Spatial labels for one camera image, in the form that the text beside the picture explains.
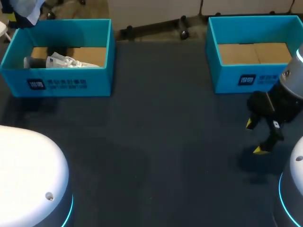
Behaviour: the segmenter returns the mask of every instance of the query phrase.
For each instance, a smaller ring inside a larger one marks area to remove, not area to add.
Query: dark tabletop
[[[63,150],[76,227],[274,226],[302,114],[253,156],[268,128],[245,130],[248,94],[214,94],[203,43],[117,43],[114,76],[109,98],[14,99],[0,81],[0,123]]]

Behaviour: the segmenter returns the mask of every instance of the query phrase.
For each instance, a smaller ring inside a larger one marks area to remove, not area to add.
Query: glowing blue light
[[[284,208],[286,214],[288,214],[289,218],[295,223],[295,225],[298,226],[298,227],[301,227],[301,226],[293,219],[293,217],[288,213],[288,211],[287,211],[287,209],[286,209],[286,207],[285,207],[285,205],[284,205],[284,203],[283,203],[282,196],[281,196],[281,190],[280,190],[282,175],[283,175],[283,174],[281,174],[281,176],[280,176],[280,181],[279,181],[279,195],[280,195],[280,200],[281,200],[282,206],[283,206],[283,208]]]
[[[298,57],[298,59],[300,59],[301,62],[303,62],[303,58],[302,58],[302,56],[299,54],[299,49],[297,50],[297,57]]]
[[[66,220],[65,220],[65,222],[63,223],[63,225],[61,227],[64,227],[66,225],[68,219],[70,218],[73,203],[74,203],[74,195],[72,195],[72,198],[71,198],[71,209],[70,209],[70,212],[68,213],[68,215],[66,217]]]

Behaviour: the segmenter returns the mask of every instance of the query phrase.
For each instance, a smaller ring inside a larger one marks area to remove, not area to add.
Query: blue cardboard box
[[[294,56],[303,43],[298,16],[211,17],[208,21],[206,56],[215,93],[268,91],[287,63],[224,65],[218,45],[286,43]]]
[[[24,69],[34,47],[106,47],[100,68]],[[110,19],[45,20],[14,34],[0,70],[15,97],[110,96],[115,39]]]

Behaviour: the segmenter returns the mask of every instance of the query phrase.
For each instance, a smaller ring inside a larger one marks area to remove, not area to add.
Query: cardboard box
[[[286,43],[254,44],[261,64],[289,63],[292,59]]]
[[[46,58],[54,50],[100,67],[23,68],[24,57]],[[114,60],[110,19],[44,20],[15,32],[0,70],[15,97],[110,96]]]
[[[286,43],[219,44],[223,65],[289,63]]]
[[[47,48],[34,47],[31,56],[46,59],[53,52],[71,57],[77,61],[90,63],[104,67],[106,59],[106,47],[80,47],[80,48]]]
[[[302,41],[298,16],[209,18],[205,50],[215,93],[269,91]]]
[[[260,63],[253,44],[220,44],[219,51],[224,65]]]

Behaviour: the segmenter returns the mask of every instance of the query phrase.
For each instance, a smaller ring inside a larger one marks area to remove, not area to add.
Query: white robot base
[[[48,137],[0,126],[0,180],[0,227],[72,227],[68,165]]]
[[[303,137],[297,142],[282,173],[274,204],[277,227],[303,227]]]

